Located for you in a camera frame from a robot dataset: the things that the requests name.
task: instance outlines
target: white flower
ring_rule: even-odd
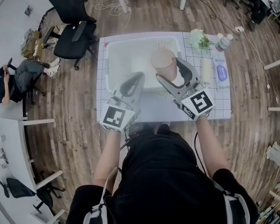
[[[190,43],[193,48],[199,48],[199,42],[204,37],[203,30],[194,29],[190,32]]]

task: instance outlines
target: black shirt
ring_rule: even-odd
[[[107,206],[118,224],[134,223],[226,223],[223,194],[198,167],[185,140],[152,135],[133,140],[122,166],[122,180],[112,197],[106,190]],[[257,208],[245,189],[227,169],[213,180],[225,190],[245,199],[251,224]],[[79,187],[70,207],[67,224],[82,224],[85,215],[99,204],[103,188]]]
[[[9,90],[13,87],[14,84],[14,75],[9,75],[8,87]],[[0,103],[5,96],[5,88],[4,88],[4,70],[3,67],[0,68]]]

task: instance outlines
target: white bottle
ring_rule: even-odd
[[[227,49],[230,45],[230,42],[232,41],[233,36],[231,34],[228,34],[227,37],[222,37],[218,43],[215,45],[215,48],[217,51],[222,52],[225,49]]]

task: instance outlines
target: brown cup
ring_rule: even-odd
[[[174,53],[169,49],[155,50],[150,59],[157,74],[164,76],[169,81],[175,80],[177,66]]]

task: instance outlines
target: plastic bin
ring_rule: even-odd
[[[112,91],[116,82],[125,76],[142,71],[145,74],[145,91],[157,91],[164,88],[155,77],[155,69],[150,63],[151,55],[156,49],[169,49],[176,57],[181,58],[178,41],[174,37],[140,38],[112,42],[106,48],[106,87]],[[183,84],[183,78],[177,72],[173,81],[176,85]]]

